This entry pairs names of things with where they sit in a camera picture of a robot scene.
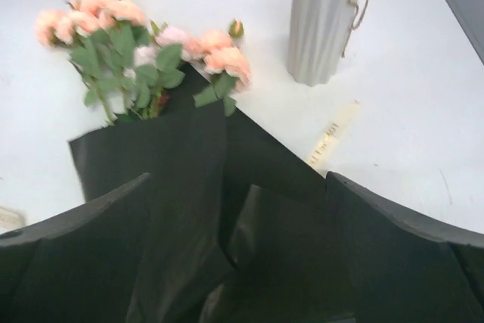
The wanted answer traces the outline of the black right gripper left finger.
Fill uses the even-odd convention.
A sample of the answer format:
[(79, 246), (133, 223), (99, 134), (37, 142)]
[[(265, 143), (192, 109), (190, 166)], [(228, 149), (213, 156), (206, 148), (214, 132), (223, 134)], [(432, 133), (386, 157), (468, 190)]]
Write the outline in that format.
[(1, 236), (3, 322), (124, 322), (150, 218), (145, 173)]

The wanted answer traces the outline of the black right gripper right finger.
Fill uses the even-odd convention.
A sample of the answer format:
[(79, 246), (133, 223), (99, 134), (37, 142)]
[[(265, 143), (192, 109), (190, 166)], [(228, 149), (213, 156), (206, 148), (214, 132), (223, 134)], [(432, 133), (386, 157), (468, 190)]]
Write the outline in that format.
[(357, 322), (481, 322), (483, 236), (326, 176)]

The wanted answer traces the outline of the black wrapping paper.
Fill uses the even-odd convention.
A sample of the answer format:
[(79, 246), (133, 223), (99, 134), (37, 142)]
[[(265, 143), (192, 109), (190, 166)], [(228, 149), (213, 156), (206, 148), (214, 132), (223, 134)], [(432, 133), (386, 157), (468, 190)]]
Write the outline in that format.
[(86, 200), (148, 174), (156, 189), (129, 322), (354, 322), (326, 184), (240, 111), (195, 107), (189, 65), (161, 116), (70, 142)]

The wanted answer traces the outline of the pink rose bouquet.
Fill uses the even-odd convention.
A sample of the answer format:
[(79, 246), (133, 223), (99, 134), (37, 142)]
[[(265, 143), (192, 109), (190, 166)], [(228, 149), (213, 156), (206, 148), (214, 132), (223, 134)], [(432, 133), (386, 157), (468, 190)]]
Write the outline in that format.
[(71, 0), (68, 10), (46, 10), (34, 23), (45, 47), (67, 51), (86, 87), (86, 107), (100, 104), (108, 125), (158, 117), (169, 90), (186, 77), (185, 65), (201, 67), (209, 84), (193, 96), (196, 107), (223, 101), (234, 112), (234, 92), (250, 83), (250, 64), (240, 49), (244, 25), (192, 36), (148, 20), (131, 0)]

